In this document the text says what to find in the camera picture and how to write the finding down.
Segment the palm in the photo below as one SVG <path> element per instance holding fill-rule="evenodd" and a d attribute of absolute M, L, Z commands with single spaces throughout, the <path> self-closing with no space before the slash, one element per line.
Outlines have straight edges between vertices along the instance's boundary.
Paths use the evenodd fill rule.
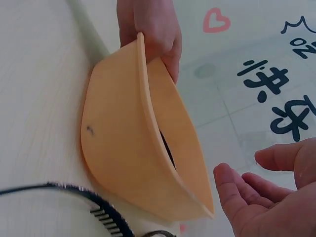
<path fill-rule="evenodd" d="M 314 157 L 306 158 L 315 154 L 315 140 L 283 146 L 260 152 L 256 159 L 270 170 L 295 170 L 296 192 L 252 173 L 241 177 L 227 164 L 214 169 L 222 208 L 237 237 L 315 236 L 316 174 L 302 172 L 306 167 L 316 169 Z"/>

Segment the light wood surface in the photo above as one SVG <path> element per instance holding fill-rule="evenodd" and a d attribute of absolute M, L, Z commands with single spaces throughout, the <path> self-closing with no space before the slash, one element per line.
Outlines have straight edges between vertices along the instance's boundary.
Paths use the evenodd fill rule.
<path fill-rule="evenodd" d="M 119 36 L 115 1 L 89 0 L 82 4 L 98 34 L 90 34 L 89 27 L 86 32 L 82 30 L 80 22 L 86 22 L 82 8 L 65 0 L 0 2 L 0 188 L 62 181 L 98 191 L 82 162 L 82 103 L 92 66 L 107 50 L 118 49 Z M 96 38 L 110 46 L 96 47 Z M 157 229 L 179 235 L 177 223 L 100 193 L 126 217 L 136 236 Z M 80 217 L 72 212 L 81 207 L 77 203 L 55 200 L 53 194 L 45 196 L 45 201 L 30 195 L 27 206 L 22 206 L 20 197 L 0 198 L 1 236 L 54 237 L 68 233 L 61 227 L 78 228 Z M 61 213 L 52 215 L 55 208 L 50 208 L 55 206 L 51 203 L 63 207 L 58 209 Z M 93 217 L 87 220 L 94 222 Z M 74 233 L 66 236 L 82 236 L 81 232 Z M 107 235 L 101 231 L 90 236 Z"/>
<path fill-rule="evenodd" d="M 147 68 L 142 33 L 94 67 L 81 144 L 97 182 L 128 202 L 169 221 L 213 216 L 195 129 L 162 61 Z"/>

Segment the human hand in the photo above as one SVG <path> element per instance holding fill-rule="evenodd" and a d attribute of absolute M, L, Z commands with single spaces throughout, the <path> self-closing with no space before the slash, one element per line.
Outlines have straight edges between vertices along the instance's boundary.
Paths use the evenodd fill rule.
<path fill-rule="evenodd" d="M 117 14 L 121 47 L 142 32 L 147 63 L 161 57 L 176 83 L 182 37 L 172 0 L 118 0 Z"/>
<path fill-rule="evenodd" d="M 255 175 L 242 176 L 227 164 L 214 169 L 222 208 L 236 237 L 316 236 L 316 138 L 258 151 L 265 169 L 294 171 L 297 191 Z"/>

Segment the printed character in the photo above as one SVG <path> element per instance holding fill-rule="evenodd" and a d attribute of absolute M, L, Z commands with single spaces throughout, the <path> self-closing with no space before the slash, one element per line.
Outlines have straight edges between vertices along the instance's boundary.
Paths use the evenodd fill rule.
<path fill-rule="evenodd" d="M 284 111 L 282 111 L 278 107 L 272 108 L 272 111 L 275 114 L 281 116 L 281 118 L 277 118 L 271 122 L 270 129 L 272 132 L 276 134 L 286 134 L 292 131 L 294 141 L 300 141 L 301 137 L 299 128 L 303 130 L 307 130 L 309 128 L 308 125 L 303 122 L 303 120 L 310 111 L 312 111 L 312 113 L 316 116 L 316 108 L 311 103 L 309 97 L 307 95 L 304 95 L 303 98 L 303 100 L 290 100 L 286 102 L 284 106 Z M 299 116 L 296 116 L 296 114 L 294 114 L 294 112 L 292 111 L 293 106 L 307 106 L 308 108 L 305 108 Z M 284 120 L 284 118 L 287 117 L 289 117 L 292 122 L 287 126 L 279 127 L 278 125 Z"/>
<path fill-rule="evenodd" d="M 298 54 L 303 59 L 308 58 L 308 56 L 305 53 L 316 54 L 316 48 L 314 48 L 314 47 L 316 47 L 315 41 L 311 43 L 311 45 L 314 47 L 312 47 L 308 44 L 307 45 L 305 45 L 305 44 L 307 44 L 307 41 L 303 38 L 296 38 L 290 42 L 290 45 L 296 47 L 296 48 L 292 49 L 293 52 Z"/>
<path fill-rule="evenodd" d="M 263 60 L 260 63 L 257 63 L 255 65 L 252 65 L 255 63 L 255 61 L 250 60 L 245 62 L 243 65 L 244 66 L 250 66 L 249 68 L 246 68 L 245 70 L 239 72 L 237 76 L 243 76 L 257 68 L 260 70 L 263 70 L 265 67 L 263 65 L 267 64 L 267 60 Z M 257 87 L 262 87 L 266 86 L 274 95 L 278 95 L 281 93 L 280 87 L 287 84 L 289 82 L 289 79 L 285 74 L 288 73 L 287 69 L 282 69 L 279 70 L 278 68 L 270 68 L 270 71 L 273 73 L 270 77 L 266 76 L 263 72 L 257 72 L 256 76 L 259 78 L 259 81 L 252 81 L 250 79 L 246 79 L 243 81 L 245 86 L 248 88 L 257 88 Z M 267 100 L 267 94 L 265 91 L 260 91 L 257 97 L 258 101 L 260 103 L 264 103 Z"/>

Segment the finger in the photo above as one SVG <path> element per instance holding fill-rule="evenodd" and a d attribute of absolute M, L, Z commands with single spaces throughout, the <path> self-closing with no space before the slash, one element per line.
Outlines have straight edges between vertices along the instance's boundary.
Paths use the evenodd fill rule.
<path fill-rule="evenodd" d="M 214 169 L 214 178 L 223 211 L 231 223 L 234 233 L 239 236 L 247 223 L 267 209 L 259 205 L 254 205 L 253 208 L 247 205 L 240 196 L 229 165 L 223 163 L 217 166 Z"/>
<path fill-rule="evenodd" d="M 125 45 L 133 42 L 137 39 L 137 33 L 136 31 L 131 30 L 119 30 L 119 40 L 120 40 L 120 46 L 124 47 Z"/>
<path fill-rule="evenodd" d="M 270 208 L 272 205 L 274 205 L 274 202 L 262 197 L 253 187 L 246 183 L 234 169 L 232 169 L 232 173 L 240 196 L 246 201 L 248 205 L 256 204 L 265 208 Z"/>
<path fill-rule="evenodd" d="M 277 144 L 257 151 L 256 161 L 265 169 L 273 171 L 294 171 L 295 158 L 304 141 L 293 144 Z"/>
<path fill-rule="evenodd" d="M 243 180 L 250 185 L 256 192 L 273 203 L 277 203 L 286 198 L 293 190 L 281 188 L 274 183 L 261 178 L 253 173 L 245 173 L 242 175 Z"/>
<path fill-rule="evenodd" d="M 172 80 L 177 83 L 179 77 L 179 64 L 182 54 L 181 33 L 176 37 L 170 52 L 164 54 L 161 59 L 165 64 Z"/>
<path fill-rule="evenodd" d="M 240 196 L 231 168 L 227 164 L 220 164 L 214 169 L 214 178 L 221 206 L 232 223 L 236 214 L 248 205 Z"/>

